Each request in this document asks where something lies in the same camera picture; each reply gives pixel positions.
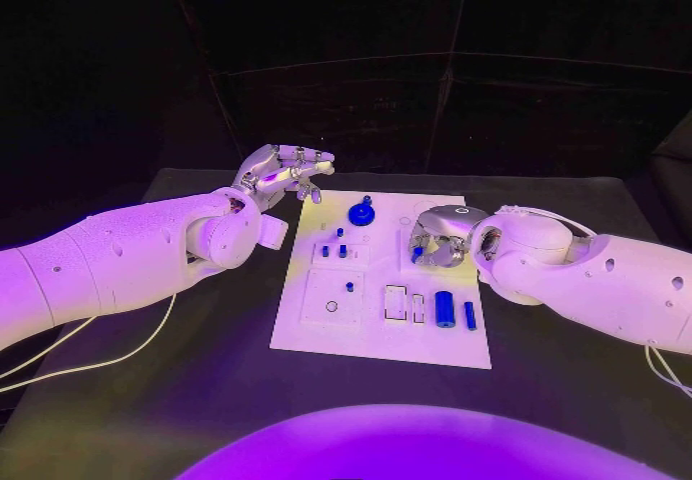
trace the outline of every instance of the wire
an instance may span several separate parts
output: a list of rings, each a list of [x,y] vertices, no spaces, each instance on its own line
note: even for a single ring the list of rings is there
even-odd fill
[[[52,373],[46,373],[46,375],[42,375],[40,377],[36,377],[36,378],[31,378],[30,380],[26,380],[23,382],[18,382],[16,383],[14,385],[10,385],[7,387],[3,387],[0,388],[0,393],[5,392],[7,390],[13,390],[14,388],[18,388],[18,387],[23,387],[24,385],[29,385],[30,383],[34,383],[34,382],[39,382],[40,380],[44,380],[46,378],[50,378],[50,377],[56,377],[57,375],[66,375],[67,373],[76,373],[76,372],[82,372],[85,370],[92,370],[93,368],[99,368],[99,367],[105,367],[106,365],[112,365],[114,363],[118,363],[121,362],[122,360],[125,360],[127,358],[129,358],[147,345],[148,343],[151,342],[151,340],[154,339],[157,333],[160,332],[161,328],[163,328],[163,325],[166,324],[166,320],[168,319],[168,315],[170,315],[170,311],[173,309],[173,304],[176,302],[176,294],[173,294],[173,296],[170,297],[170,304],[168,304],[168,309],[166,310],[166,315],[163,316],[163,320],[161,320],[161,323],[158,324],[158,326],[155,327],[155,330],[154,332],[151,333],[151,335],[148,336],[147,340],[144,341],[144,343],[127,354],[127,355],[122,355],[121,357],[118,358],[114,358],[112,360],[108,360],[105,362],[101,362],[101,363],[93,363],[92,365],[83,365],[80,367],[75,367],[75,368],[67,368],[66,370],[59,370],[56,372],[52,372]],[[83,322],[82,325],[79,325],[79,327],[75,329],[75,331],[72,331],[67,335],[72,336],[72,334],[82,329],[83,326],[86,326],[86,324],[93,320],[93,318],[89,318],[89,320],[86,320],[86,322]],[[46,353],[47,351],[52,350],[52,348],[56,346],[59,342],[56,342],[34,358],[31,358],[27,362],[24,362],[26,364],[29,364],[30,362],[33,362],[36,360],[37,357],[40,357],[40,355],[43,353]]]
[[[670,378],[667,378],[660,372],[659,370],[656,369],[654,365],[653,365],[653,362],[651,362],[651,355],[650,355],[650,350],[653,350],[653,353],[656,354],[656,357],[659,358],[659,362],[660,364],[663,365],[663,368],[666,369],[666,372],[667,374],[670,375],[672,377],[672,380]],[[674,375],[673,373],[673,370],[672,368],[669,367],[667,365],[667,362],[666,360],[663,359],[663,356],[660,355],[659,353],[659,350],[657,348],[654,347],[650,347],[648,345],[644,345],[644,355],[646,355],[646,362],[648,363],[648,368],[651,369],[653,373],[657,375],[657,377],[664,381],[667,382],[670,385],[674,385],[683,392],[685,392],[685,395],[692,398],[692,387],[687,387],[686,385],[682,384],[677,376]]]
[[[21,370],[30,363],[33,363],[95,319],[91,317],[53,344],[36,354],[21,365],[16,366],[11,370],[0,374],[0,378],[4,378],[7,375],[11,375],[17,370]]]

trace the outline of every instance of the white foam board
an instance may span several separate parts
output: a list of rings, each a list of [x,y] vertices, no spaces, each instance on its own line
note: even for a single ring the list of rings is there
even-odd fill
[[[375,221],[356,227],[351,205],[372,197]],[[421,212],[435,205],[464,205],[464,198],[323,190],[321,204],[302,205],[285,275],[271,348],[399,360],[457,367],[490,368],[477,272],[411,263],[408,236]],[[337,228],[344,229],[337,237]],[[346,258],[339,245],[347,246]],[[328,257],[321,247],[328,246]],[[353,292],[346,283],[353,283]],[[406,289],[406,320],[385,320],[386,285]],[[434,294],[454,296],[454,328],[435,325]],[[424,296],[425,323],[412,322],[412,295]],[[477,329],[465,327],[464,302],[473,302]],[[336,302],[337,308],[327,303]]]

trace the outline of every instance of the purple light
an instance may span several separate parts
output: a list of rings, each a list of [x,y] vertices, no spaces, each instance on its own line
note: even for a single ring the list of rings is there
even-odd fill
[[[295,417],[213,453],[178,480],[669,478],[545,428],[441,407],[367,405]]]

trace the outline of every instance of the dark gray table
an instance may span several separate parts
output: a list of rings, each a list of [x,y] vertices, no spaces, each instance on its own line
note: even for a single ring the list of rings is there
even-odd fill
[[[232,178],[230,171],[161,170],[145,200],[207,192]],[[595,231],[654,240],[611,178],[336,174],[315,181],[337,190],[465,195],[488,212],[504,203],[529,205]],[[545,306],[509,303],[484,285],[490,371],[269,350],[298,213],[288,196],[271,211],[291,224],[284,248],[258,247],[240,268],[178,295],[168,324],[135,357],[30,387],[0,439],[1,478],[170,478],[266,425],[372,403],[504,415],[692,476],[692,405],[648,371],[643,348]],[[166,307],[167,301],[98,319],[42,371],[129,351]]]

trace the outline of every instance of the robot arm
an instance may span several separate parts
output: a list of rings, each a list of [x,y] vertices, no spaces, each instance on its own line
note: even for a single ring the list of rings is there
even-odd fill
[[[418,236],[428,235],[441,246],[415,263],[434,263],[445,249],[457,258],[470,255],[480,281],[507,300],[523,305],[545,303],[565,318],[602,333],[692,354],[692,289],[685,284],[692,282],[689,253],[595,235],[542,210],[503,207],[487,216],[470,207],[435,208],[439,211],[421,214],[416,228]],[[574,235],[565,223],[585,235]],[[413,237],[415,230],[409,242],[415,257]]]
[[[0,252],[0,349],[79,318],[140,308],[238,267],[255,244],[278,249],[287,224],[262,215],[284,191],[333,173],[328,153],[265,145],[233,185],[88,217],[44,240]]]

